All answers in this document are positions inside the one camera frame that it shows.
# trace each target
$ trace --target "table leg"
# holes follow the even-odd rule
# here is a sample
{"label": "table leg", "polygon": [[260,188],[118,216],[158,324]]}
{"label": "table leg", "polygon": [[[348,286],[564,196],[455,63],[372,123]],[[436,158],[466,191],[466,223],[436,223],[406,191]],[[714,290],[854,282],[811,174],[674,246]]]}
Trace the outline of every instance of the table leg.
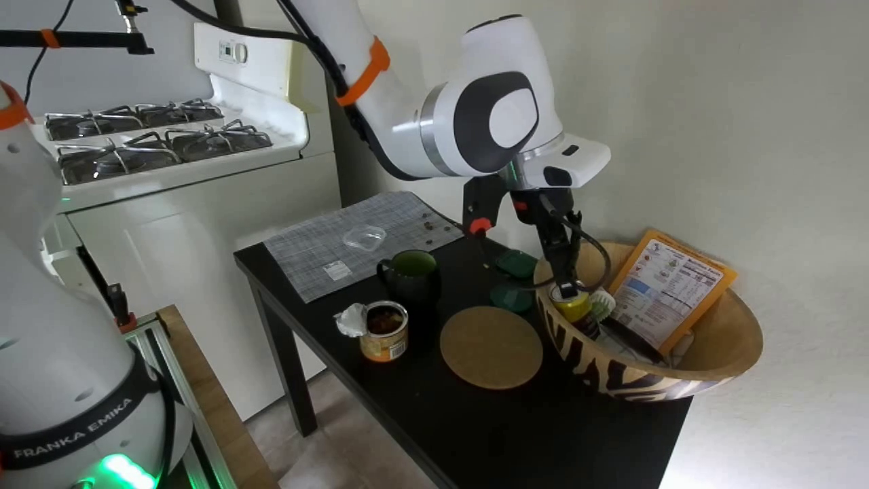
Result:
{"label": "table leg", "polygon": [[254,306],[260,313],[260,320],[265,327],[265,337],[269,337],[272,354],[279,360],[279,378],[281,378],[281,386],[288,389],[296,427],[307,438],[307,435],[311,435],[318,428],[318,416],[314,416],[314,408],[310,403],[310,390],[307,390],[307,379],[303,379],[303,370],[300,370],[299,348],[296,348],[296,335],[269,306],[269,301],[260,297],[258,286],[250,282],[250,290],[251,290],[251,301],[254,301]]}

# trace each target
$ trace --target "black cable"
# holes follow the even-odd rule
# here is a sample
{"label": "black cable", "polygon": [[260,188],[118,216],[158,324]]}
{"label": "black cable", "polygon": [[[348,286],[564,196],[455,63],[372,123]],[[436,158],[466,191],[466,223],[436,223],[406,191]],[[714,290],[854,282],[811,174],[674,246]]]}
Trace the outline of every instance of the black cable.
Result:
{"label": "black cable", "polygon": [[581,233],[581,238],[585,238],[585,241],[600,253],[600,259],[602,259],[602,274],[600,274],[592,286],[577,286],[577,290],[592,293],[592,290],[602,288],[602,282],[604,282],[609,274],[613,272],[613,259],[609,256],[609,250],[602,246],[602,241],[596,241],[592,233],[585,233],[585,231],[577,231],[577,233]]}
{"label": "black cable", "polygon": [[[329,82],[333,85],[333,90],[338,96],[345,96],[351,86],[345,82],[345,70],[342,64],[337,64],[337,60],[332,56],[329,45],[314,34],[314,29],[303,22],[303,15],[299,14],[299,7],[291,0],[277,0],[277,6],[281,7],[281,14],[288,15],[288,22],[300,32],[307,49],[314,53],[314,60],[322,64]],[[351,123],[356,128],[356,120],[367,128],[367,120],[356,111],[348,109]],[[383,149],[378,149],[378,139],[372,139],[372,131],[357,131],[367,140],[372,140],[374,146],[374,158],[383,162]]]}
{"label": "black cable", "polygon": [[162,396],[162,412],[166,412],[166,424],[162,424],[162,460],[159,460],[159,483],[166,483],[167,473],[170,473],[170,447],[174,447],[174,424],[177,424],[177,408],[174,403],[179,400],[179,393],[174,390],[174,386],[159,375],[158,375],[158,384],[159,384],[159,396]]}
{"label": "black cable", "polygon": [[[63,7],[63,14],[60,14],[60,20],[55,22],[55,29],[50,32],[57,32],[60,26],[63,26],[63,22],[71,15],[71,11],[72,11],[72,0],[65,0],[65,7]],[[25,106],[29,104],[29,90],[33,90],[33,78],[34,78],[34,70],[38,70],[38,64],[44,63],[44,56],[46,56],[46,45],[38,52],[38,56],[33,60],[33,64],[29,64],[29,74],[27,74],[27,85],[25,85]]]}
{"label": "black cable", "polygon": [[97,286],[106,306],[112,309],[107,282],[106,282],[101,265],[93,260],[93,256],[88,256],[88,250],[83,246],[83,241],[75,246],[75,253],[78,253],[78,260],[80,260],[83,272],[87,272],[88,280]]}
{"label": "black cable", "polygon": [[251,34],[251,39],[285,39],[285,41],[296,41],[296,44],[307,44],[303,34],[299,32],[279,32],[279,29],[251,29],[251,26],[238,26],[238,25],[226,25],[204,11],[198,11],[196,6],[184,2],[184,0],[170,0],[177,7],[186,11],[193,20],[215,25],[226,32],[235,32],[235,34]]}

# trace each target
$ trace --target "green cup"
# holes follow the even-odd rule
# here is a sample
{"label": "green cup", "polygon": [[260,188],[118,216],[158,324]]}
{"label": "green cup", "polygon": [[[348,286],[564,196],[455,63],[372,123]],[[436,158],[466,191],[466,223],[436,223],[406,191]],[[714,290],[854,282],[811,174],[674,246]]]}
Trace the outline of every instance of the green cup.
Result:
{"label": "green cup", "polygon": [[401,250],[378,263],[389,297],[410,309],[433,309],[440,298],[440,265],[427,250]]}

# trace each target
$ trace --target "black table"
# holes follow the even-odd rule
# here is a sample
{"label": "black table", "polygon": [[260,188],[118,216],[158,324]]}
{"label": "black table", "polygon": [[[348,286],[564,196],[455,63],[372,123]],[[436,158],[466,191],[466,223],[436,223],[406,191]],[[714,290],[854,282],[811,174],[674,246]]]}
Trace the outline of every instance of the black table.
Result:
{"label": "black table", "polygon": [[393,365],[370,365],[332,316],[374,301],[372,276],[303,303],[262,244],[235,253],[296,411],[300,435],[318,428],[292,331],[322,359],[436,487],[656,487],[690,403],[630,405],[600,396],[557,359],[549,337],[537,378],[513,390],[480,390],[440,359],[448,316],[488,301],[503,274],[485,259],[503,246],[459,238],[433,256],[443,265],[440,318],[410,320],[410,348]]}

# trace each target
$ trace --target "white wall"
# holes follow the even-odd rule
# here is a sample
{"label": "white wall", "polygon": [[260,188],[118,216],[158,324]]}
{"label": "white wall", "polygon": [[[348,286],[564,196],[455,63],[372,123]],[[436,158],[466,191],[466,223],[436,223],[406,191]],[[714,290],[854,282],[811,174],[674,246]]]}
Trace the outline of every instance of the white wall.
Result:
{"label": "white wall", "polygon": [[[29,111],[87,111],[118,104],[166,104],[208,97],[208,78],[193,68],[190,15],[167,0],[137,0],[147,44],[158,52],[129,56],[125,49],[50,49],[33,82]],[[0,29],[55,26],[65,0],[0,0]],[[63,29],[121,32],[112,0],[72,0]],[[0,49],[0,78],[25,96],[38,49]]]}
{"label": "white wall", "polygon": [[[412,85],[465,26],[524,11],[573,134],[613,146],[581,191],[602,236],[660,225],[736,263],[759,365],[695,400],[664,487],[862,487],[869,441],[866,0],[360,0]],[[459,216],[462,181],[399,185],[356,140],[345,196],[412,188]],[[507,244],[534,250],[505,219]]]}

